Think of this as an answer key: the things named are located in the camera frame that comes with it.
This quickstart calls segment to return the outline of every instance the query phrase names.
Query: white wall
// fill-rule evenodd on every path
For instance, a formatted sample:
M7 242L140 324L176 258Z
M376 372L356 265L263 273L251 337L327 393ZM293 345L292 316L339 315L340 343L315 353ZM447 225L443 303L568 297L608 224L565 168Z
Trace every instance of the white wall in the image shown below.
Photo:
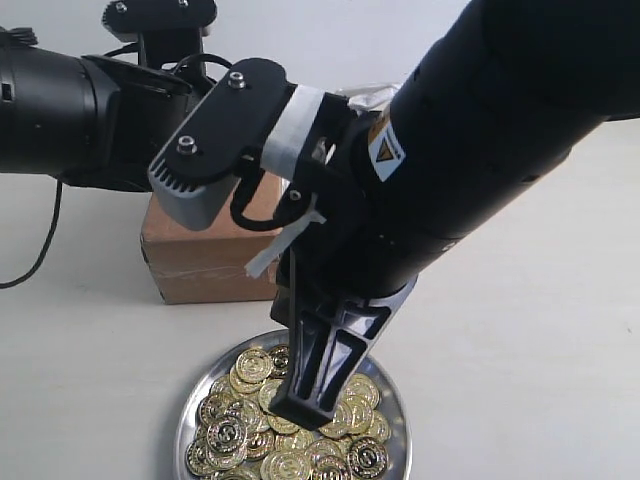
M42 47L117 46L101 1L1 1L0 24L33 26ZM464 3L221 0L207 49L273 58L327 89L397 81ZM603 127L425 272L376 347L407 402L412 478L640 474L638 127ZM0 176L1 278L33 261L53 190ZM146 201L67 189L43 270L0 292L3 478L169 480L194 380L274 328L266 304L161 305L139 255Z

